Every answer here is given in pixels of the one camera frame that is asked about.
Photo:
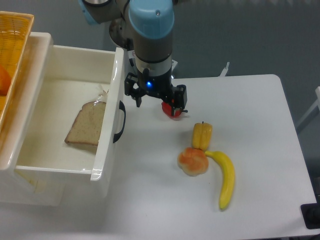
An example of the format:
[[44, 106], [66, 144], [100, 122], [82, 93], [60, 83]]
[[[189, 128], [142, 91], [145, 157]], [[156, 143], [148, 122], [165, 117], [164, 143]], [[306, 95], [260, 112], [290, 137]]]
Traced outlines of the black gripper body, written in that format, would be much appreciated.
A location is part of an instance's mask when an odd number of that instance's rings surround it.
[[148, 68], [142, 72], [138, 70], [137, 85], [136, 99], [145, 95], [162, 100], [172, 100], [174, 97], [171, 68], [166, 73], [156, 76], [151, 76], [151, 71]]

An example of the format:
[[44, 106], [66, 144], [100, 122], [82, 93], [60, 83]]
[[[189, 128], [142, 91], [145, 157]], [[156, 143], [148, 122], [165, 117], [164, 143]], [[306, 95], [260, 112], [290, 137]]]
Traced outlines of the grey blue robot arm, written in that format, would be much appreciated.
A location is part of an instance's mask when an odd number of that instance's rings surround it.
[[187, 87], [172, 84], [174, 6], [176, 0], [80, 0], [89, 24], [110, 23], [109, 35], [135, 54], [135, 72], [124, 81], [124, 93], [140, 106], [143, 96], [162, 100], [171, 118], [186, 111]]

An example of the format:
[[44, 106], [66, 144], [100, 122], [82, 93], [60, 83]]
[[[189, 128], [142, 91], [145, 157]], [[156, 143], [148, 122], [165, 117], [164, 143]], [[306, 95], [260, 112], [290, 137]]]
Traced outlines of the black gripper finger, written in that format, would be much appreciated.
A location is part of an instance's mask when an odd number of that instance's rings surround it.
[[187, 104], [187, 86], [184, 84], [171, 86], [169, 95], [164, 102], [175, 109], [185, 110]]
[[138, 76], [132, 72], [129, 72], [124, 80], [124, 94], [131, 96], [131, 98], [135, 100], [138, 108], [141, 106], [142, 97], [147, 94], [147, 92], [140, 87]]

